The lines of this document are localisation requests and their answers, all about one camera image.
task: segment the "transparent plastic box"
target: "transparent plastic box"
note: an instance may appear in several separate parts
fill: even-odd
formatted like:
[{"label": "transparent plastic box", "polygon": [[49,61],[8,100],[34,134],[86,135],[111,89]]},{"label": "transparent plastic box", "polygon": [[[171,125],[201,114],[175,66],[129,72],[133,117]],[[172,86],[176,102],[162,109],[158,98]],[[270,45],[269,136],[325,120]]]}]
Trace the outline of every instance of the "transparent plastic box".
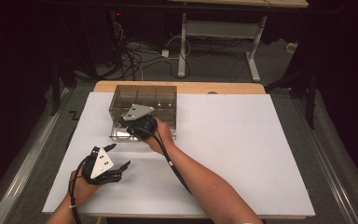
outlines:
[{"label": "transparent plastic box", "polygon": [[155,118],[166,122],[176,137],[176,86],[117,85],[109,113],[113,120],[111,138],[114,141],[138,141],[121,127],[118,119],[127,114],[132,105],[152,106]]}]

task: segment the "skin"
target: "skin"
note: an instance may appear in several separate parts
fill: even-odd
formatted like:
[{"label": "skin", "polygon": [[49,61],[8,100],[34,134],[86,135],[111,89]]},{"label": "skin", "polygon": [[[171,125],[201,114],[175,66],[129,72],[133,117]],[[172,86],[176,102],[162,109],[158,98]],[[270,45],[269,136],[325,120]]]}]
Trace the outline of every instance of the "skin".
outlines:
[{"label": "skin", "polygon": [[[215,224],[262,224],[262,221],[245,200],[226,180],[202,164],[187,156],[173,140],[169,126],[159,119],[158,133],[174,166],[182,175],[191,193]],[[162,155],[157,141],[150,137],[145,141],[150,148]],[[76,203],[81,206],[100,186],[90,185],[82,177],[76,181]],[[47,223],[71,223],[70,196],[66,194],[62,203]]]}]

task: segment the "table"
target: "table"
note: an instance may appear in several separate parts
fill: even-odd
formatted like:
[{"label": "table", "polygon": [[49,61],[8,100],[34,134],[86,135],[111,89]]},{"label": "table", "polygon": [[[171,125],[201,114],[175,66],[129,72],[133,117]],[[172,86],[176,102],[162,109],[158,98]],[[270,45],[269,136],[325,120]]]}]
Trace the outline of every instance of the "table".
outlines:
[{"label": "table", "polygon": [[[173,2],[202,3],[202,4],[229,4],[251,7],[308,7],[306,0],[170,0]],[[260,81],[255,65],[255,52],[260,42],[266,24],[267,16],[262,16],[259,23],[217,22],[217,21],[189,21],[186,13],[182,18],[181,53],[178,64],[178,76],[186,75],[186,36],[206,35],[233,38],[253,39],[253,46],[245,52],[246,60],[254,82]]]},{"label": "table", "polygon": [[[315,215],[273,103],[261,85],[129,81],[100,81],[89,95],[43,212],[54,211],[66,192],[70,172],[91,149],[112,143],[108,137],[112,125],[108,107],[116,85],[124,84],[176,85],[175,143],[225,178],[261,218]],[[100,188],[79,213],[98,217],[206,218],[165,159],[146,144],[120,143],[109,155],[117,165],[131,160],[129,169],[119,183]]]}]

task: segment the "dark background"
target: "dark background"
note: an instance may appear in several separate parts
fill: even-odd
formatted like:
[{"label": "dark background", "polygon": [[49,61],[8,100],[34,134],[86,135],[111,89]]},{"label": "dark background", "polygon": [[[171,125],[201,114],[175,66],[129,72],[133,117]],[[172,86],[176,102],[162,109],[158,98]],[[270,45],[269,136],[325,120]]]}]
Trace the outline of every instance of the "dark background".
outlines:
[{"label": "dark background", "polygon": [[[301,39],[286,76],[307,68],[309,61],[316,62],[320,71],[318,89],[358,167],[358,4],[343,0],[322,2],[310,1],[310,7],[332,9],[345,3],[351,6],[345,8],[342,17],[334,19],[293,19],[276,14],[268,18],[262,40],[271,43],[279,38],[289,42]],[[60,17],[33,0],[0,0],[0,178],[45,108],[43,94],[51,83],[52,63],[59,64],[65,84],[75,86],[74,69],[95,72],[95,63],[108,63],[115,54],[110,48],[109,29],[102,25],[106,11],[63,12]],[[119,19],[133,35],[156,46],[180,29],[180,14],[120,12]]]}]

